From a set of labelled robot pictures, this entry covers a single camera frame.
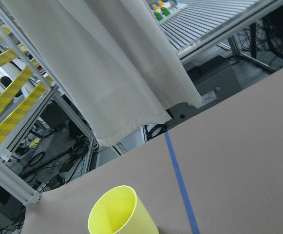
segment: white curtain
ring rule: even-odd
[[[144,0],[8,0],[5,6],[97,141],[116,144],[202,98]]]

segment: label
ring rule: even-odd
[[[211,103],[212,101],[216,100],[217,97],[216,97],[215,92],[212,90],[212,91],[208,92],[207,94],[204,94],[202,96],[202,99],[203,99],[202,106],[205,106],[205,105]]]

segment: cup rim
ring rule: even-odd
[[[90,220],[90,218],[91,218],[91,214],[92,214],[93,209],[94,209],[95,206],[98,204],[98,202],[104,197],[104,195],[106,195],[107,193],[111,192],[112,190],[115,190],[115,189],[120,188],[120,187],[127,187],[127,188],[129,188],[130,190],[132,190],[132,192],[133,192],[133,194],[134,194],[134,198],[135,198],[135,205],[134,205],[134,208],[133,208],[133,210],[132,210],[131,216],[127,219],[127,221],[123,224],[123,226],[122,226],[119,230],[117,230],[115,233],[112,233],[112,234],[117,234],[120,230],[122,230],[122,229],[125,227],[125,225],[126,225],[126,224],[130,221],[130,219],[132,218],[132,215],[135,213],[136,206],[137,206],[137,193],[136,193],[135,189],[132,188],[132,187],[129,186],[129,185],[119,185],[119,186],[116,186],[116,187],[114,187],[114,188],[108,190],[107,192],[105,192],[105,193],[98,199],[98,201],[94,204],[94,206],[93,206],[91,212],[89,213],[88,222],[87,222],[87,227],[88,227],[88,231],[89,231],[90,234],[92,234],[92,232],[91,232],[90,227],[89,227],[89,220]]]

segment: cup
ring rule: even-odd
[[[107,191],[88,218],[90,234],[159,234],[136,191],[127,185]]]

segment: blue tape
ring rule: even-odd
[[[171,158],[171,161],[172,161],[172,165],[174,166],[177,182],[178,182],[178,185],[179,185],[182,200],[184,201],[184,205],[185,205],[185,208],[186,208],[186,212],[187,212],[187,216],[188,216],[188,219],[189,219],[189,223],[190,223],[190,226],[191,226],[192,233],[193,234],[200,234],[200,230],[199,230],[198,224],[196,222],[194,212],[193,212],[193,209],[192,209],[192,206],[191,206],[191,202],[190,202],[190,199],[189,199],[189,196],[188,196],[188,193],[187,193],[185,182],[184,182],[184,179],[182,178],[181,171],[180,171],[180,168],[179,168],[179,164],[178,164],[174,149],[173,149],[172,144],[171,144],[170,135],[169,135],[168,132],[165,132],[164,135],[165,135],[167,147],[168,147],[169,152],[170,152],[170,158]]]

